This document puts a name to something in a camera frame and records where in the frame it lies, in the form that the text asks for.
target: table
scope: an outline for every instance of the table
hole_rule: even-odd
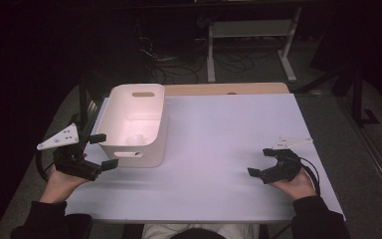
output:
[[[217,96],[195,96],[204,88],[217,89]],[[271,88],[278,94],[219,95],[242,93],[242,88],[260,88],[263,93]],[[188,96],[175,96],[186,89],[191,89]],[[296,100],[283,92],[286,89],[283,84],[166,86],[169,127],[162,164],[104,172],[73,193],[67,213],[119,223],[290,220],[294,215],[290,199],[247,172],[247,167],[276,164],[274,158],[263,156],[263,148],[280,136],[309,137]],[[293,151],[316,166],[324,201],[330,210],[342,213],[314,145]],[[89,145],[86,153],[88,160],[107,160],[96,144]]]

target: metal frame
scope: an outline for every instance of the metal frame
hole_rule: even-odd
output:
[[[287,54],[293,40],[302,8],[295,9],[291,20],[264,20],[264,21],[238,21],[214,22],[209,26],[209,52],[207,57],[207,79],[209,83],[216,83],[215,66],[213,60],[213,39],[227,37],[263,37],[286,36],[284,48],[278,50],[287,79],[296,81],[296,76],[287,59]]]

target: person's right hand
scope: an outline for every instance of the person's right hand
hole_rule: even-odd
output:
[[[39,201],[45,203],[63,202],[71,196],[77,187],[86,182],[88,182],[87,179],[64,174],[57,171],[53,166],[48,184],[46,184],[45,191]]]
[[[292,200],[298,200],[303,197],[316,195],[311,179],[303,168],[292,181],[276,181],[271,183],[271,186],[282,190]]]

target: person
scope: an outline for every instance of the person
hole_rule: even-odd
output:
[[[33,201],[24,225],[15,228],[12,239],[73,239],[87,238],[92,219],[84,214],[65,216],[66,200],[86,179],[52,169],[45,191],[39,201]],[[328,210],[323,199],[315,194],[311,180],[302,169],[291,182],[277,181],[271,186],[293,200],[295,217],[291,222],[293,239],[349,239],[343,216]],[[191,228],[176,233],[172,239],[225,238],[204,228]]]
[[[42,197],[39,201],[32,202],[26,222],[12,230],[11,238],[87,238],[93,219],[86,214],[65,215],[66,200],[76,188],[86,182],[87,179],[64,174],[53,166]]]

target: black sleeve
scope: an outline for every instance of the black sleeve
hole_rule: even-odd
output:
[[[292,220],[293,239],[349,239],[343,216],[328,210],[319,196],[293,202],[296,217]]]
[[[11,232],[11,239],[70,239],[66,207],[67,202],[49,204],[33,201],[26,222]]]

